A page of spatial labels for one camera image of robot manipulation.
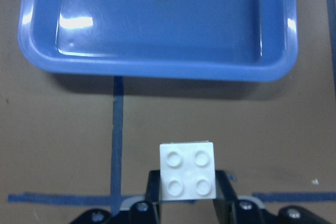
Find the screw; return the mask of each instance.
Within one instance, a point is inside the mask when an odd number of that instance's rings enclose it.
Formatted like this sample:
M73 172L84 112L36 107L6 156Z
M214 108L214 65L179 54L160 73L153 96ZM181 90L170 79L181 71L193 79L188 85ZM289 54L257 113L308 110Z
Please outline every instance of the screw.
M94 212L91 219L93 222L101 222L104 219L104 215L101 212Z
M287 210L287 215L289 218L292 218L292 219L300 219L301 217L300 212L294 208L289 208Z
M252 204L249 201L243 200L239 203L239 206L244 210L251 210Z
M137 204L137 210L139 212L146 212L148 210L148 205L145 202L140 202Z

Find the lego stud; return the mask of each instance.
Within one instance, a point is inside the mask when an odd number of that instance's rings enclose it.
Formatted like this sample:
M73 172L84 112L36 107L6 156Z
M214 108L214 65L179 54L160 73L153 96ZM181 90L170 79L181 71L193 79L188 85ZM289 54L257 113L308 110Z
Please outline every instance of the lego stud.
M182 157L178 152L169 152L166 162L170 167L178 167L182 162Z
M183 192L183 185L177 179L174 179L169 182L168 184L168 193L173 196L177 197Z
M209 163L210 157L205 151L198 151L195 153L194 160L196 165L204 167Z
M196 192L201 196L206 196L211 191L211 184L205 178L202 178L196 183Z

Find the cardboard surface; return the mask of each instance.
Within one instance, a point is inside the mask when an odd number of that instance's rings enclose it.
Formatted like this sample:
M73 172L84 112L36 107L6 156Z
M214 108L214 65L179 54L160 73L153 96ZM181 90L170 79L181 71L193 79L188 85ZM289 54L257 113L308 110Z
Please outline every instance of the cardboard surface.
M0 0L0 221L68 223L87 208L8 204L9 193L107 195L112 77L45 73L22 56L20 0ZM238 194L336 191L326 0L297 0L299 57L272 83L125 78L122 191L142 194L159 144L214 142ZM267 204L276 212L288 204ZM335 202L300 204L329 221ZM217 223L210 201L165 204L163 223Z

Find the white block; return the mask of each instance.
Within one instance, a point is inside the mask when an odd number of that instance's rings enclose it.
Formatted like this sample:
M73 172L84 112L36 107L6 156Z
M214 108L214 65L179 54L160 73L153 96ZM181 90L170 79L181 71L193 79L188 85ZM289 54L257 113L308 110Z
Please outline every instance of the white block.
M162 200L216 198L211 142L161 144L160 173Z

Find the blue tray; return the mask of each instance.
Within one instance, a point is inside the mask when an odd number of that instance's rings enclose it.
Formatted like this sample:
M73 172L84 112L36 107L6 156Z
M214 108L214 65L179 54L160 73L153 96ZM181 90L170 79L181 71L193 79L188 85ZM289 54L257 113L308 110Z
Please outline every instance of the blue tray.
M296 23L295 0L22 0L18 41L51 72L271 81Z

